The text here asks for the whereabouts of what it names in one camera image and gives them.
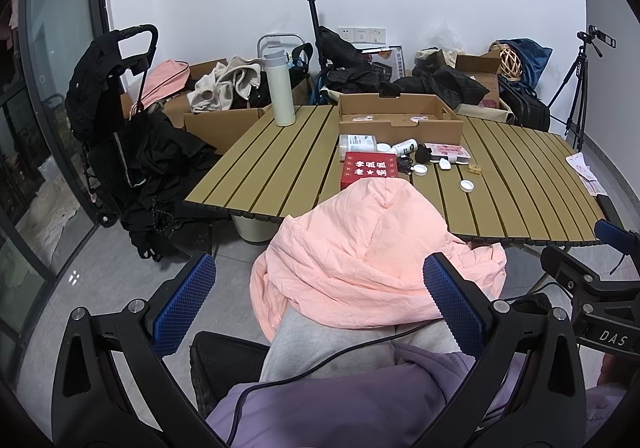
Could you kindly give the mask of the person's right hand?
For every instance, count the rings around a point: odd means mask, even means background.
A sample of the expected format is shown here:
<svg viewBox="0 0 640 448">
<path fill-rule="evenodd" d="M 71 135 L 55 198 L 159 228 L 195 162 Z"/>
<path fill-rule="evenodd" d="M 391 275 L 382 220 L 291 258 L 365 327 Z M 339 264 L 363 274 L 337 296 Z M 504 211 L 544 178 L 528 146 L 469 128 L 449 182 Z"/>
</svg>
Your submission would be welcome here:
<svg viewBox="0 0 640 448">
<path fill-rule="evenodd" d="M 617 384 L 627 387 L 627 372 L 627 364 L 623 358 L 612 354 L 605 354 L 602 359 L 597 385 Z"/>
</svg>

